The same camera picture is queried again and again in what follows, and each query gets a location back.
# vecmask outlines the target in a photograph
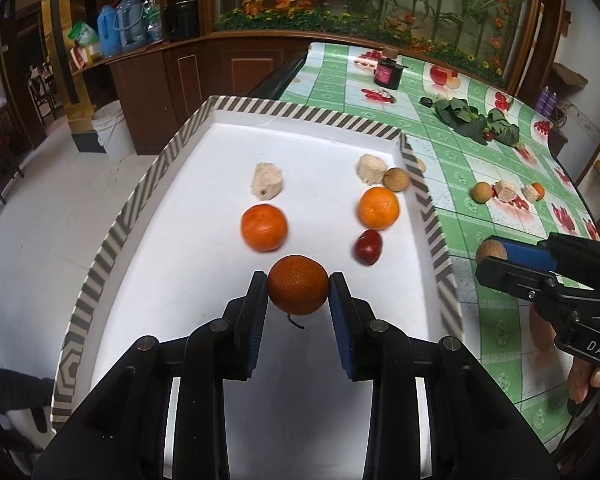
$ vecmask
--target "trash can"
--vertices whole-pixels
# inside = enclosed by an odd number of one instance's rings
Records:
[[[136,153],[120,101],[103,106],[94,113],[91,123],[98,133],[98,142],[111,158],[120,161]]]

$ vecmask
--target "blue pitcher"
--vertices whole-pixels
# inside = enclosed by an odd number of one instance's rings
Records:
[[[120,33],[122,52],[131,52],[146,44],[146,26],[141,0],[122,0],[116,7],[113,28]]]
[[[113,28],[116,19],[116,9],[105,5],[98,16],[98,35],[100,48],[104,57],[111,57],[122,51],[120,33]]]

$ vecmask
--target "metal screw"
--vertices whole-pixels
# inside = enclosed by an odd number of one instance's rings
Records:
[[[369,328],[374,332],[384,332],[389,328],[389,324],[382,319],[372,319],[369,321]]]
[[[460,342],[460,340],[457,337],[453,337],[450,335],[442,339],[442,344],[447,350],[451,350],[452,352],[455,352],[456,350],[462,348],[462,343]]]
[[[138,350],[148,350],[149,348],[153,348],[155,345],[155,337],[150,335],[143,335],[140,339],[136,341],[136,348]]]
[[[229,328],[229,322],[222,317],[219,317],[211,322],[210,327],[213,332],[224,332]]]

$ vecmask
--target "green checkered tablecloth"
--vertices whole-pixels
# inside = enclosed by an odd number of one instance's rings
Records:
[[[367,53],[369,49],[357,46],[313,43],[305,65],[280,99],[355,114],[405,131],[427,167],[426,183],[458,284],[465,344],[551,447],[569,419],[564,381],[571,357],[555,348],[539,351],[534,346],[529,302],[484,288],[474,278],[475,250],[489,235],[530,243],[549,232],[598,236],[571,181],[551,156],[546,136],[534,127],[545,118],[514,100],[506,117],[520,127],[526,150],[495,141],[481,146],[455,134],[432,108],[420,104],[420,98],[467,99],[484,114],[495,107],[496,89],[464,75],[457,76],[459,86],[457,80],[437,85],[430,77],[431,64],[402,56],[400,87],[387,91],[374,85]],[[518,189],[539,182],[546,190],[544,200],[529,204],[526,211],[497,200],[479,205],[469,196],[476,182],[494,184],[500,179]]]

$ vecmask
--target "black and white striped border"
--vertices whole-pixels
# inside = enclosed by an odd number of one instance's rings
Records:
[[[442,300],[442,322],[445,330],[462,338],[460,304],[456,290],[456,279],[451,268],[451,260],[446,250],[445,237],[435,214],[435,209],[417,165],[411,147],[406,142],[400,128],[378,123],[370,119],[335,112],[314,106],[285,103],[267,99],[253,99],[234,96],[211,96],[194,113],[173,139],[162,150],[144,177],[138,182],[125,205],[111,225],[109,233],[102,242],[82,285],[78,299],[64,336],[60,353],[56,383],[51,402],[51,422],[55,430],[62,428],[74,410],[75,380],[82,358],[84,341],[91,326],[95,309],[109,278],[116,257],[120,254],[131,229],[133,229],[142,209],[154,192],[160,179],[176,159],[191,136],[214,110],[245,112],[280,116],[313,123],[328,124],[346,130],[353,130],[383,139],[399,139],[402,158],[411,175],[416,190],[422,219],[426,226],[431,257],[434,263],[438,293]]]

